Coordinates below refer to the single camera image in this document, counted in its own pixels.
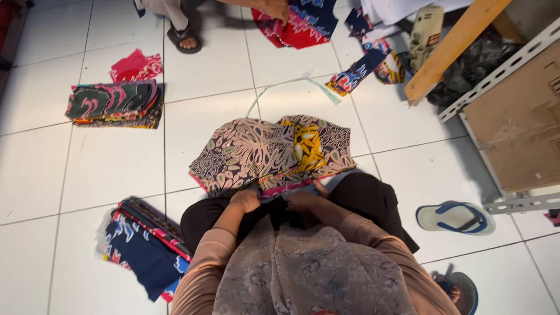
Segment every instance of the black sandal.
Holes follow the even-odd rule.
[[[187,26],[183,31],[177,31],[177,29],[171,24],[171,28],[167,31],[167,36],[171,40],[177,49],[185,54],[194,54],[200,52],[202,49],[202,42],[200,39],[194,35],[194,31],[192,27]],[[194,38],[197,40],[197,46],[195,48],[183,48],[179,45],[179,43],[187,38]]]

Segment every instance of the person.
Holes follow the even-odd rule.
[[[332,192],[314,185],[318,196],[261,205],[244,190],[190,206],[181,230],[194,256],[171,315],[459,315],[460,293],[452,301],[414,259],[390,185],[365,173]]]
[[[220,2],[242,7],[250,7],[263,11],[265,14],[278,18],[282,25],[288,23],[287,0],[219,0]],[[189,19],[181,8],[181,0],[134,0],[136,10],[142,17],[143,10],[167,16],[171,20],[171,28],[167,36],[177,49],[186,54],[197,53],[202,49],[200,39],[189,25]]]

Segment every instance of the pink long sleeve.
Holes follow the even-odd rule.
[[[229,231],[218,228],[204,234],[175,290],[171,315],[212,314],[218,285],[235,248],[235,237]]]
[[[400,266],[418,315],[460,315],[451,299],[418,264],[402,240],[357,214],[344,218],[338,230],[348,242],[375,248]]]

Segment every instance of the white tile floor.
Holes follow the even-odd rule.
[[[254,29],[224,27],[212,6],[205,46],[180,54],[162,17],[138,18],[131,0],[37,1],[29,13],[0,107],[0,313],[167,314],[151,303],[134,275],[93,257],[104,212],[129,195],[145,198],[178,222],[205,198],[188,176],[212,132],[245,115],[267,85],[309,69],[319,82],[361,55],[343,26],[354,0],[339,0],[330,44],[277,49]],[[402,47],[399,37],[391,38]],[[110,82],[108,71],[135,48],[159,53],[165,74],[165,117],[158,130],[73,128],[63,113],[70,86]],[[276,121],[311,114],[352,129],[358,168],[393,186],[404,227],[420,245],[428,271],[451,263],[477,284],[477,314],[556,314],[560,229],[541,212],[495,216],[497,230],[470,237],[422,230],[418,206],[497,197],[471,140],[458,121],[441,125],[429,104],[409,109],[402,86],[370,76],[337,106],[313,85],[270,89],[251,116]],[[334,186],[343,175],[325,180]]]

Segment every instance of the flip-flop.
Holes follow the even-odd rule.
[[[496,229],[496,222],[488,212],[466,202],[422,206],[416,210],[416,222],[427,231],[453,231],[470,235],[488,235]]]
[[[445,277],[445,281],[438,282],[439,286],[451,298],[451,287],[456,286],[461,291],[459,300],[455,303],[461,315],[473,315],[478,307],[478,291],[474,282],[462,272],[453,272]]]
[[[171,40],[171,42],[177,47],[177,50],[185,53],[185,54],[194,54],[200,52],[202,49],[202,42],[200,39],[194,34],[193,28],[188,25],[186,29],[182,31],[177,31],[177,29],[171,24],[171,28],[167,31],[167,37]],[[197,46],[195,48],[183,48],[179,45],[179,43],[187,38],[194,38],[197,40]]]

